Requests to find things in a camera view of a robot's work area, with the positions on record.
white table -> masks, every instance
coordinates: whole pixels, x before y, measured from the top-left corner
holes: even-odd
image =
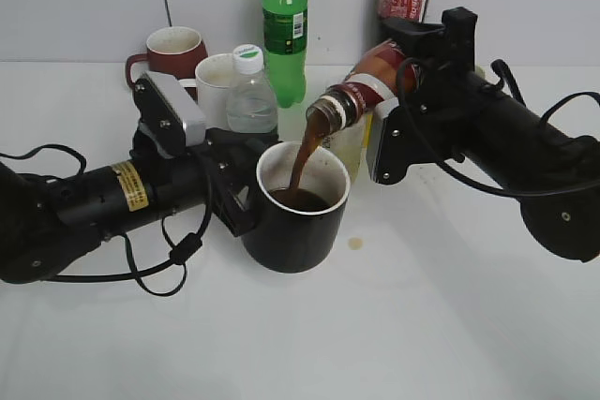
[[[347,67],[310,67],[307,101]],[[600,68],[519,67],[541,113],[600,89]],[[90,168],[128,158],[137,111],[117,64],[0,64],[0,151],[46,142],[80,150]],[[597,130],[589,101],[554,121]],[[281,114],[298,138],[302,108]],[[54,152],[15,170],[69,175]],[[471,164],[461,167],[487,178]],[[172,219],[176,238],[203,208]],[[130,234],[141,267],[164,260],[156,224]],[[359,250],[349,247],[361,238]],[[126,271],[123,243],[71,274]],[[559,259],[522,225],[518,205],[471,191],[432,166],[400,184],[352,189],[335,248],[305,274],[264,269],[214,221],[184,290],[164,300],[133,282],[3,285],[0,398],[597,399],[600,265]],[[148,283],[167,289],[172,269]]]

coffee stain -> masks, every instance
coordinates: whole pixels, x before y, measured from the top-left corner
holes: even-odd
[[[350,238],[348,240],[348,247],[352,250],[360,250],[363,248],[364,242],[361,238]]]

white sticker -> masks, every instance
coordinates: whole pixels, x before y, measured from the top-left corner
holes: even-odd
[[[293,39],[304,36],[304,12],[293,15]]]

red mug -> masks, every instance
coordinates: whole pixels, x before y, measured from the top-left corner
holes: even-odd
[[[203,38],[193,28],[161,28],[146,40],[146,53],[127,59],[125,80],[133,89],[135,81],[131,78],[131,67],[144,61],[152,71],[171,74],[177,79],[193,79],[196,66],[207,56]]]

white cup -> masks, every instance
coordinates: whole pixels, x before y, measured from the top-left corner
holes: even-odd
[[[229,130],[227,95],[233,82],[233,55],[220,53],[202,60],[196,66],[196,79],[180,80],[185,88],[198,90],[198,106],[206,116],[208,128]]]

